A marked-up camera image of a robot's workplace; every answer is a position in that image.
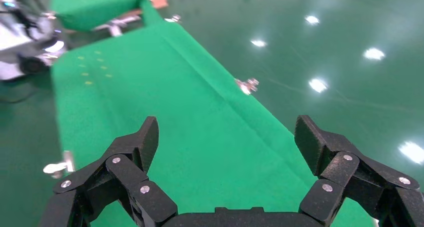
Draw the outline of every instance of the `silver rivet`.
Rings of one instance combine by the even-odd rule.
[[[60,185],[60,187],[62,187],[62,188],[66,188],[66,187],[68,187],[68,186],[70,186],[71,185],[71,181],[70,180],[66,180],[65,182],[63,182],[61,185]]]
[[[327,192],[333,191],[333,187],[331,187],[331,185],[329,185],[329,184],[323,184],[322,188]]]
[[[402,182],[405,185],[410,185],[411,184],[411,181],[409,179],[405,178],[405,177],[400,177],[399,178],[399,181]]]
[[[352,160],[352,156],[350,156],[350,155],[344,155],[343,156],[343,158],[345,159],[345,160],[348,160],[348,161],[351,161]]]
[[[145,185],[145,186],[143,186],[143,187],[140,188],[140,192],[142,194],[145,194],[145,193],[149,192],[149,190],[150,190],[150,187],[147,186],[147,185]]]

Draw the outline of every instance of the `shiny floor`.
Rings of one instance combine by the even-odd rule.
[[[260,82],[253,95],[289,130],[297,115],[310,115],[424,185],[424,2],[168,1],[168,14],[180,15],[183,27],[236,78]],[[8,183],[0,191],[11,193],[3,200],[6,226],[16,218],[36,226],[50,195],[54,180],[41,169],[60,160],[60,146],[49,79],[0,86],[0,100],[37,90],[27,101],[0,102],[1,177]]]

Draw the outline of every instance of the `green cloth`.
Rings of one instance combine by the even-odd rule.
[[[156,116],[159,147],[148,175],[180,214],[297,212],[317,178],[293,135],[180,25],[151,10],[145,19],[155,24],[70,51],[53,67],[61,144],[77,168]],[[115,202],[92,226],[134,223]],[[372,221],[347,199],[334,226]]]
[[[90,31],[139,6],[140,0],[51,0],[62,25],[70,30]]]

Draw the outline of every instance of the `robotic arm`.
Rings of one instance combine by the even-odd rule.
[[[345,198],[357,201],[380,227],[424,227],[416,180],[364,156],[307,115],[297,118],[294,139],[318,176],[298,212],[217,207],[178,215],[177,204],[147,176],[159,142],[156,118],[148,117],[139,131],[116,138],[101,158],[55,185],[39,227],[89,227],[114,201],[139,227],[328,227]]]

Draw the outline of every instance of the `silver clip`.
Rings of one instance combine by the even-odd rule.
[[[174,14],[171,18],[166,18],[165,21],[180,23],[181,22],[181,16],[179,16],[178,14]]]
[[[258,90],[257,85],[259,85],[259,81],[255,78],[250,78],[246,82],[236,79],[235,82],[246,95],[250,95],[252,91],[256,92]]]
[[[46,165],[42,171],[51,175],[53,179],[60,179],[67,173],[75,172],[74,156],[70,151],[63,152],[63,162]]]

